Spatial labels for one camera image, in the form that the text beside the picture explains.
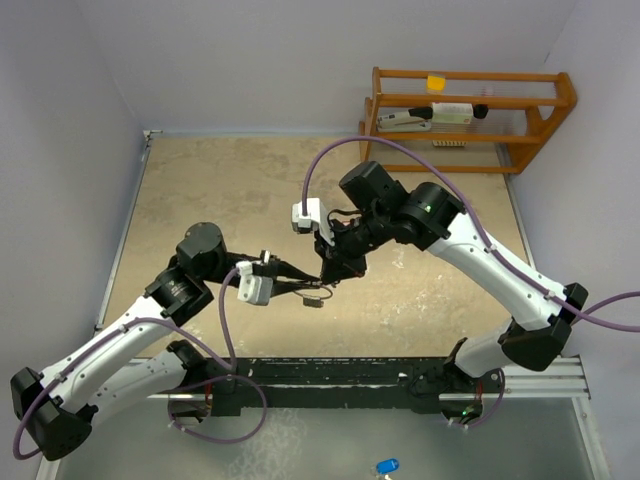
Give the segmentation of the large silver keyring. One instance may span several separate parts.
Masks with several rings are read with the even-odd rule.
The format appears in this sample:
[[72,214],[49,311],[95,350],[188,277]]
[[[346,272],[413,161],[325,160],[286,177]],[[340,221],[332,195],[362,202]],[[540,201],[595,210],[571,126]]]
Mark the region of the large silver keyring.
[[311,285],[308,289],[297,291],[296,295],[302,299],[305,307],[320,309],[334,296],[334,291],[326,285]]

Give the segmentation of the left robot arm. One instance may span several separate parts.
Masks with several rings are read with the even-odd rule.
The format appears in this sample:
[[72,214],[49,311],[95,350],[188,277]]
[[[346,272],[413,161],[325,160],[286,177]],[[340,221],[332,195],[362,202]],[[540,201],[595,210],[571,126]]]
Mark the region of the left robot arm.
[[28,434],[49,461],[76,450],[93,428],[116,412],[164,391],[194,392],[210,378],[233,375],[234,356],[223,359],[184,325],[213,301],[209,284],[239,290],[238,298],[265,306],[275,296],[317,289],[318,277],[267,251],[233,253],[220,228],[192,225],[169,264],[113,324],[41,371],[25,367],[10,380],[20,424],[13,454],[28,459]]

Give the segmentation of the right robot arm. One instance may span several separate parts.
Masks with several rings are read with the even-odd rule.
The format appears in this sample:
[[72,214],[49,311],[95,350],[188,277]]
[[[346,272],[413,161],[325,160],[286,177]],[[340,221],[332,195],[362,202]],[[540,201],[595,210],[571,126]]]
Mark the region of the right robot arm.
[[358,213],[348,223],[330,219],[319,199],[307,202],[323,283],[363,276],[367,254],[395,241],[453,265],[509,312],[504,325],[456,344],[444,369],[452,389],[467,391],[485,373],[510,364],[541,372],[560,355],[575,318],[570,310],[587,299],[584,287],[563,286],[495,239],[482,241],[469,209],[438,184],[423,182],[406,191],[381,165],[367,162],[339,186]]

